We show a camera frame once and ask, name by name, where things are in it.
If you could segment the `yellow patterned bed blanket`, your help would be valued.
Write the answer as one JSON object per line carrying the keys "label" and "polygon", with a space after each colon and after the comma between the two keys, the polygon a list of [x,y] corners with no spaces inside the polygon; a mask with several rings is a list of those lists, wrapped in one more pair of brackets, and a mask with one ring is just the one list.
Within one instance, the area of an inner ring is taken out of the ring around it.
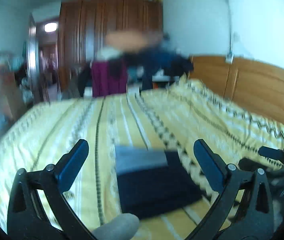
{"label": "yellow patterned bed blanket", "polygon": [[193,155],[203,139],[226,163],[243,158],[277,170],[281,163],[258,155],[262,146],[284,148],[284,124],[224,100],[199,80],[181,78],[168,89],[140,95],[40,103],[27,111],[0,141],[0,227],[6,228],[13,179],[19,168],[42,170],[79,139],[89,156],[65,197],[93,230],[121,213],[115,175],[115,148],[176,150],[200,187],[198,202],[143,220],[136,239],[184,239],[205,216],[218,194]]}

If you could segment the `light blue collared shirt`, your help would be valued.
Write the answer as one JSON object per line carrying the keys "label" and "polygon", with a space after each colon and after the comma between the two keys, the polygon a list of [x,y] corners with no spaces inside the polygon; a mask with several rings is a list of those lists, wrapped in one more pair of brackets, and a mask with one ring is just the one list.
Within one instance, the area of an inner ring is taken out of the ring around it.
{"label": "light blue collared shirt", "polygon": [[147,150],[133,146],[115,147],[117,175],[168,166],[163,150]]}

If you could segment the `pile of dark clothes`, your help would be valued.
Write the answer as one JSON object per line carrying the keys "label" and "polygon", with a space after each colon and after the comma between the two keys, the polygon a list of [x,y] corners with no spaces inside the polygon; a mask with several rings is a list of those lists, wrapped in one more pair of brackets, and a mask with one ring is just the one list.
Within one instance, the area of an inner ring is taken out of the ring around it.
{"label": "pile of dark clothes", "polygon": [[136,53],[125,53],[124,60],[128,67],[143,67],[142,90],[153,88],[152,77],[159,70],[163,70],[166,76],[179,77],[193,71],[193,64],[189,59],[160,47],[149,47]]}

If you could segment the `wooden bed headboard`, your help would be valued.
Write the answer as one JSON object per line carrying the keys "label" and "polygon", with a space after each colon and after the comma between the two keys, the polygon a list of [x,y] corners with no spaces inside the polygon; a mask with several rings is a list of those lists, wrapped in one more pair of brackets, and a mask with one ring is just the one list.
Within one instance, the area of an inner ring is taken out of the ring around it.
{"label": "wooden bed headboard", "polygon": [[193,72],[214,93],[240,107],[284,124],[284,69],[236,57],[190,56]]}

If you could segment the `maroon hanging garment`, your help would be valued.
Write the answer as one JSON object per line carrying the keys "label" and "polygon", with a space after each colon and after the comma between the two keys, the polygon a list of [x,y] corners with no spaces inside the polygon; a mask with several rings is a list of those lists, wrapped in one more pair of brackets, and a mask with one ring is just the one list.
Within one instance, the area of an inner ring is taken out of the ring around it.
{"label": "maroon hanging garment", "polygon": [[128,76],[122,60],[94,61],[91,74],[94,98],[126,93]]}

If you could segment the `brown wooden wardrobe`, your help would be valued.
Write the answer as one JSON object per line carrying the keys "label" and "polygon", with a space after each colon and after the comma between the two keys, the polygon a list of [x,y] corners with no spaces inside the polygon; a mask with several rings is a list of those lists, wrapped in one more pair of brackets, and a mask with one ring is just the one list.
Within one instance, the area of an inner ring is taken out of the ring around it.
{"label": "brown wooden wardrobe", "polygon": [[58,22],[58,65],[61,90],[71,67],[92,60],[119,31],[162,31],[163,5],[149,0],[73,0],[61,4]]}

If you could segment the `dark navy blue garment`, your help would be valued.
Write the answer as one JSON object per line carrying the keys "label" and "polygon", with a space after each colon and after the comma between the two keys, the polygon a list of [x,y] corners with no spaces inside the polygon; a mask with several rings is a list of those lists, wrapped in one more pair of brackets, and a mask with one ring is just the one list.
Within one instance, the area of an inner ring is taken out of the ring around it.
{"label": "dark navy blue garment", "polygon": [[168,166],[117,175],[121,211],[139,219],[155,217],[201,200],[177,151],[164,151]]}

